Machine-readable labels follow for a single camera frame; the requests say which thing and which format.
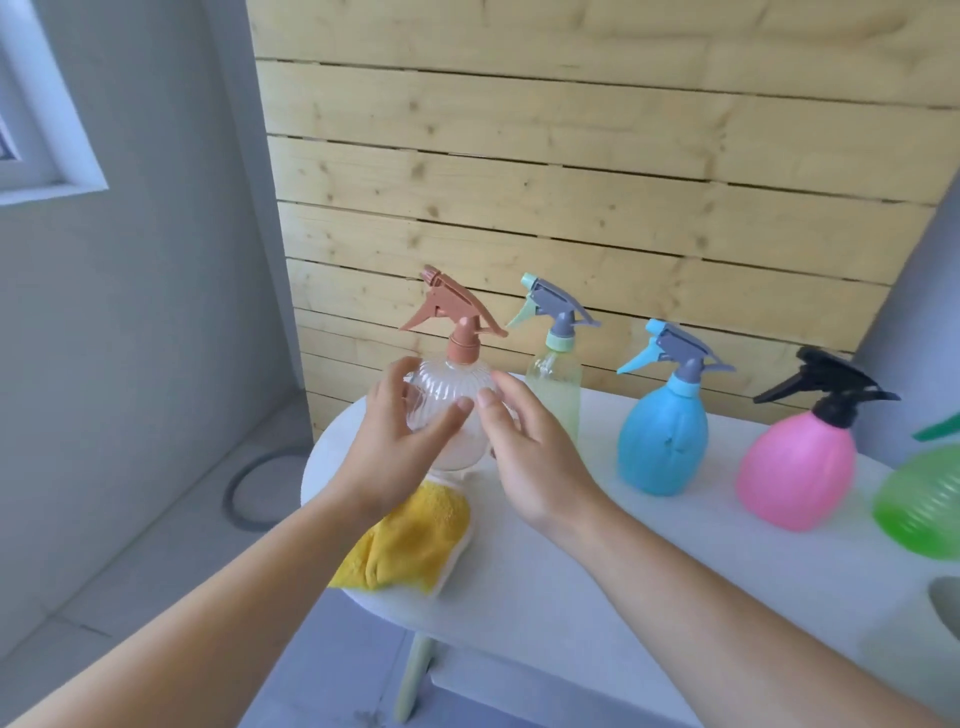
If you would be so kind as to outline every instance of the green spray bottle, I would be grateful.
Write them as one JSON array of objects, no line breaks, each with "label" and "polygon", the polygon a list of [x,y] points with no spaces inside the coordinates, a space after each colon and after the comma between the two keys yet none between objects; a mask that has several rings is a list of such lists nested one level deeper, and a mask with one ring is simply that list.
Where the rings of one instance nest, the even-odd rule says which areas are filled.
[{"label": "green spray bottle", "polygon": [[580,383],[584,368],[574,351],[575,327],[598,327],[600,322],[590,316],[573,296],[549,280],[525,273],[521,282],[529,291],[527,300],[507,328],[533,316],[553,317],[553,326],[546,335],[546,347],[527,368],[527,386],[576,443],[580,430]]},{"label": "green spray bottle", "polygon": [[[922,429],[920,442],[960,432],[960,414]],[[921,452],[874,498],[874,519],[901,546],[932,559],[960,559],[960,444]]]}]

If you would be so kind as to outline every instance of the yellow microfiber towel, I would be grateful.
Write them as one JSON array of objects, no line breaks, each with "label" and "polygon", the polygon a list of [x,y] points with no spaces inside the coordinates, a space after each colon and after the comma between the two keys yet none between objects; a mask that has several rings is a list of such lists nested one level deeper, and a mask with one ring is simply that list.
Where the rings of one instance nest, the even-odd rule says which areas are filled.
[{"label": "yellow microfiber towel", "polygon": [[435,595],[471,534],[470,505],[463,492],[424,480],[405,503],[363,535],[330,586],[373,591],[404,584]]}]

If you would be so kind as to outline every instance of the mint green nozzle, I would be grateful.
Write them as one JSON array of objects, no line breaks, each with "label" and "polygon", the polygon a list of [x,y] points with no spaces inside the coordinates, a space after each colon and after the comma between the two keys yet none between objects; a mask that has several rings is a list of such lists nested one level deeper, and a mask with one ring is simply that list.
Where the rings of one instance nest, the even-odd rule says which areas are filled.
[{"label": "mint green nozzle", "polygon": [[551,316],[553,326],[546,337],[547,346],[557,352],[570,352],[576,333],[574,327],[600,326],[600,322],[590,316],[579,301],[549,280],[524,273],[520,282],[530,293],[507,328],[513,328],[533,316]]},{"label": "mint green nozzle", "polygon": [[960,412],[953,417],[946,418],[941,423],[915,432],[913,439],[917,442],[928,443],[930,440],[939,440],[941,437],[948,437],[956,432],[960,432]]}]

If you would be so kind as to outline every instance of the gray floor tile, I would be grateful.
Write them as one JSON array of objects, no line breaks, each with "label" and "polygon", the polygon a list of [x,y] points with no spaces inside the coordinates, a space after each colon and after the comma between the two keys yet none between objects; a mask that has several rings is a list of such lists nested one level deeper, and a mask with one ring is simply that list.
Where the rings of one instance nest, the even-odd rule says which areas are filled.
[{"label": "gray floor tile", "polygon": [[287,646],[265,699],[353,725],[375,713],[406,635],[329,590]]},{"label": "gray floor tile", "polygon": [[[413,633],[408,632],[377,708],[384,718],[383,725],[391,728],[400,725],[393,720],[394,703],[396,702],[396,693],[400,687],[400,680],[403,677],[403,670],[406,667],[407,655],[410,652],[412,641]],[[405,725],[408,728],[446,728],[446,726],[455,726],[456,728],[480,728],[481,726],[483,728],[539,728],[533,723],[508,716],[490,706],[481,705],[453,692],[435,688],[429,677],[425,677],[420,684],[417,704],[410,720]]]},{"label": "gray floor tile", "polygon": [[0,663],[0,725],[7,725],[116,644],[48,619]]},{"label": "gray floor tile", "polygon": [[[303,442],[305,404],[278,412],[231,452],[61,610],[66,618],[126,638],[252,544],[221,514],[229,479],[272,449]],[[305,460],[284,458],[251,473],[238,504],[254,518],[281,518],[296,508]]]}]

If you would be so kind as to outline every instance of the window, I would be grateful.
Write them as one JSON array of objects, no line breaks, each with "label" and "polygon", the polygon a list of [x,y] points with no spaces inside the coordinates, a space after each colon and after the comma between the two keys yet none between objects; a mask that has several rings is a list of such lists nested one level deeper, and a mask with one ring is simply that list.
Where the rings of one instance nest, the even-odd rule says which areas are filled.
[{"label": "window", "polygon": [[0,0],[0,205],[106,189],[30,0]]}]

